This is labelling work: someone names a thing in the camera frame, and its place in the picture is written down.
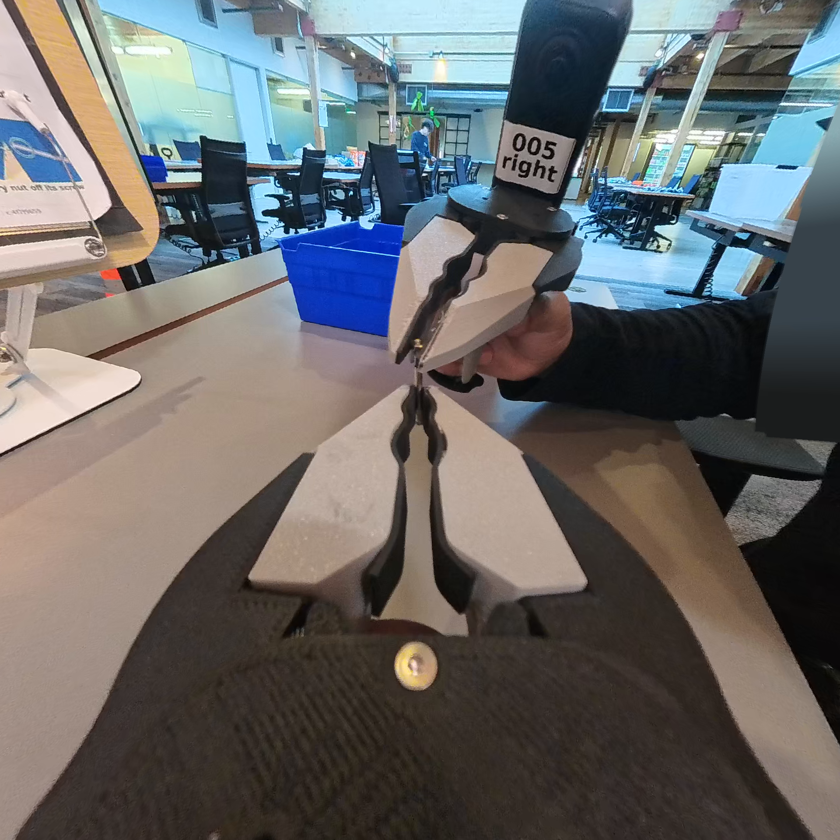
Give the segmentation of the grey chair seat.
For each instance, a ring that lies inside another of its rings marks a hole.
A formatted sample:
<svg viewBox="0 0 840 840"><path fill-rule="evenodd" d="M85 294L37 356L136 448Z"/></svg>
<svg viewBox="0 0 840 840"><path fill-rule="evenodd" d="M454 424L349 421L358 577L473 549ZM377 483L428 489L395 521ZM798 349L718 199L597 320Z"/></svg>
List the grey chair seat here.
<svg viewBox="0 0 840 840"><path fill-rule="evenodd" d="M801 444L758 431L752 419L701 417L675 425L701 462L720 462L749 475L790 480L816 480L824 475L824 467Z"/></svg>

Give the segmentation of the long wooden desk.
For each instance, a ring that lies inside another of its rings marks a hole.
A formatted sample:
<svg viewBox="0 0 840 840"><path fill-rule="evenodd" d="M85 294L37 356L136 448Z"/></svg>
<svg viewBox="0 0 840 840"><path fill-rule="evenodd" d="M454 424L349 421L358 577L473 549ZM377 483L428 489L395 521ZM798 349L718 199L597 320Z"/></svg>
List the long wooden desk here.
<svg viewBox="0 0 840 840"><path fill-rule="evenodd" d="M203 168L200 161L166 161L165 180L152 181L151 190L155 195L171 195L180 192L195 192L200 189ZM248 162L246 165L248 186L264 185L273 182L282 175L297 175L301 170L301 163L294 161ZM343 166L327 163L324 166L323 179L325 181L356 179L362 173L361 166Z"/></svg>

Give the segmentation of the instruction sheet with blue pictures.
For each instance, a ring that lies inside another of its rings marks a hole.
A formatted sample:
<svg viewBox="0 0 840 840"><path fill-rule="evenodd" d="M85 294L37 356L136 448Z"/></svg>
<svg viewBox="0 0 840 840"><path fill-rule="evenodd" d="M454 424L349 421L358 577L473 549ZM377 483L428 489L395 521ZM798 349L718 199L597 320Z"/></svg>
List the instruction sheet with blue pictures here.
<svg viewBox="0 0 840 840"><path fill-rule="evenodd" d="M14 3L1 19L2 230L86 226L109 188Z"/></svg>

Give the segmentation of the person's black-clothed body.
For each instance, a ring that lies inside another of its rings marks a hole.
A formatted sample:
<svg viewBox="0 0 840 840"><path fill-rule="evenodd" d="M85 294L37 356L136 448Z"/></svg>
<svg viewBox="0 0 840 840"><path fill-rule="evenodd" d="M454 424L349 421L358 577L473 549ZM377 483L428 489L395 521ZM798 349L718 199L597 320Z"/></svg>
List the person's black-clothed body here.
<svg viewBox="0 0 840 840"><path fill-rule="evenodd" d="M821 485L770 538L742 554L821 704L838 713L839 445Z"/></svg>

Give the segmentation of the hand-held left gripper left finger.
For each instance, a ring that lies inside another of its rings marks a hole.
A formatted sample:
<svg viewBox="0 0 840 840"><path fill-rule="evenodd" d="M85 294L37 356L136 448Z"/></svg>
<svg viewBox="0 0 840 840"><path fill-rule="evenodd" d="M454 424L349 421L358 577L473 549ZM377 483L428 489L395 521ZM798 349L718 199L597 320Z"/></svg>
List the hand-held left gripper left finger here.
<svg viewBox="0 0 840 840"><path fill-rule="evenodd" d="M380 616L403 573L415 388L397 388L318 446L248 574L257 590Z"/></svg>

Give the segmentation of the person's right forearm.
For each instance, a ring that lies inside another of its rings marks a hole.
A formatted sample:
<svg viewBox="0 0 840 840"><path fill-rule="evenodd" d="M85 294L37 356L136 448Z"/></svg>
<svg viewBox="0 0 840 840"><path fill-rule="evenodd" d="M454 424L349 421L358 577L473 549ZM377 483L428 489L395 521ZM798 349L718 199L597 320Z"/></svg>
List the person's right forearm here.
<svg viewBox="0 0 840 840"><path fill-rule="evenodd" d="M542 371L493 374L509 400L656 420L758 414L777 290L661 310L570 305L570 341Z"/></svg>

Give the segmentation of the wooden top desk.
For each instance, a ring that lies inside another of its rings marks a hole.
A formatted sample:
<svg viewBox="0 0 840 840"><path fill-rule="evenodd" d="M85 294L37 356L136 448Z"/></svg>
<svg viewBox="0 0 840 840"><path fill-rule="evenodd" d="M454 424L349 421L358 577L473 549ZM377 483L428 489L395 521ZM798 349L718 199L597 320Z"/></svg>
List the wooden top desk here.
<svg viewBox="0 0 840 840"><path fill-rule="evenodd" d="M747 250L759 257L758 268L747 280L739 295L748 297L756 291L769 291L778 284L795 232L792 219L737 219L714 213L688 211L690 230L712 241L710 256L693 288L691 299L723 301L712 293L715 272L728 249Z"/></svg>

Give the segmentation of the person's right hand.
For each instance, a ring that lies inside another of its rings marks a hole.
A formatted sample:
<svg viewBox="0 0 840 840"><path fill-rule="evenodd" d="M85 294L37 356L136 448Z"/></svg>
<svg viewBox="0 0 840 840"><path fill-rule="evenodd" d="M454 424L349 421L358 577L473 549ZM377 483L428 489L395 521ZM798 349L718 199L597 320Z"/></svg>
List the person's right hand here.
<svg viewBox="0 0 840 840"><path fill-rule="evenodd" d="M545 372L568 349L573 337L571 302L563 291L534 298L524 320L483 349L479 373L523 382Z"/></svg>

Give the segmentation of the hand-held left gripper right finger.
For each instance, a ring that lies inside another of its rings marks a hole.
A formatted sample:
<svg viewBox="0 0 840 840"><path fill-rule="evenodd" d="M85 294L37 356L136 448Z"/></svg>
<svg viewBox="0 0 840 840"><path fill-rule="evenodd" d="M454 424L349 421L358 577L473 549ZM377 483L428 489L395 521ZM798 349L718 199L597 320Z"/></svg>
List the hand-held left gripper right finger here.
<svg viewBox="0 0 840 840"><path fill-rule="evenodd" d="M583 592L575 558L522 451L437 387L420 391L432 466L434 578L457 613Z"/></svg>

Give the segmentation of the white box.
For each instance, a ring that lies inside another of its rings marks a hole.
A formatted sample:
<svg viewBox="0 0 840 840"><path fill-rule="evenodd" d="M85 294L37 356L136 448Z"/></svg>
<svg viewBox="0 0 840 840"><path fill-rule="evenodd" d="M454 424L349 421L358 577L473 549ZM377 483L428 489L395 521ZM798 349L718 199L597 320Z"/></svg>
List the white box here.
<svg viewBox="0 0 840 840"><path fill-rule="evenodd" d="M797 221L811 166L723 164L707 212L741 220Z"/></svg>

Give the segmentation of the desk with blue chairs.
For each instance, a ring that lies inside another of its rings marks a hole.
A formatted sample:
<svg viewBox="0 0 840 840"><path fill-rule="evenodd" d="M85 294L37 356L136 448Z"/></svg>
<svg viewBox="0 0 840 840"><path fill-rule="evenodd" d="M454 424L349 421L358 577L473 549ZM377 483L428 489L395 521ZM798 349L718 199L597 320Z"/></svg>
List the desk with blue chairs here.
<svg viewBox="0 0 840 840"><path fill-rule="evenodd" d="M663 253L673 240L660 231L676 226L683 210L694 202L691 192L665 187L634 186L617 190L606 213L609 234L626 250Z"/></svg>

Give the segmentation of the black office chair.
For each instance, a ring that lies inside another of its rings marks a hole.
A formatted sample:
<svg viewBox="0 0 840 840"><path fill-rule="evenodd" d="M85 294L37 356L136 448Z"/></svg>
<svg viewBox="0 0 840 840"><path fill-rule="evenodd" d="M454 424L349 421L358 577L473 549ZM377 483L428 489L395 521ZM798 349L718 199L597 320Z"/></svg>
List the black office chair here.
<svg viewBox="0 0 840 840"><path fill-rule="evenodd" d="M325 150L302 150L301 166L297 172L278 172L275 184L279 193L269 197L278 206L265 209L262 216L275 218L286 235L301 229L324 228L327 212L324 205L322 177L326 163Z"/></svg>
<svg viewBox="0 0 840 840"><path fill-rule="evenodd" d="M202 184L195 226L198 244L217 253L236 249L243 258L261 254L245 144L205 135L199 142Z"/></svg>
<svg viewBox="0 0 840 840"><path fill-rule="evenodd" d="M403 226L408 211L426 200L418 153L393 144L369 143L367 155L374 174L384 224Z"/></svg>

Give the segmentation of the wooden document stand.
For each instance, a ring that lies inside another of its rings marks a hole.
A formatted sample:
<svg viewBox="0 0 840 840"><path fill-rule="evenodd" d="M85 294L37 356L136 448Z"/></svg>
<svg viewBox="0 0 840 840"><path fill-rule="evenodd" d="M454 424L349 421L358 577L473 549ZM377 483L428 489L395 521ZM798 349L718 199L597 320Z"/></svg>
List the wooden document stand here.
<svg viewBox="0 0 840 840"><path fill-rule="evenodd" d="M61 2L12 2L60 89L109 189L112 207L83 227L2 230L2 454L129 393L140 373L54 349L33 349L45 280L132 266L158 238L137 152L112 114Z"/></svg>

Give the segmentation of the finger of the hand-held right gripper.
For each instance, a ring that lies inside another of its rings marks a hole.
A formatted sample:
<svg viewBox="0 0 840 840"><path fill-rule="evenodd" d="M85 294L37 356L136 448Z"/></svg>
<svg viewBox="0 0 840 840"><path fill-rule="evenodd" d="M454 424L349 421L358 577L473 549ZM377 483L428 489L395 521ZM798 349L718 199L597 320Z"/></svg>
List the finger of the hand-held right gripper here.
<svg viewBox="0 0 840 840"><path fill-rule="evenodd" d="M477 241L475 229L437 215L402 247L387 333L396 364L412 357L415 339L429 339L435 316L481 271Z"/></svg>
<svg viewBox="0 0 840 840"><path fill-rule="evenodd" d="M486 345L525 317L537 294L534 285L552 257L553 252L536 245L495 247L483 258L481 271L435 316L418 369L430 373L461 362L467 381L477 372Z"/></svg>

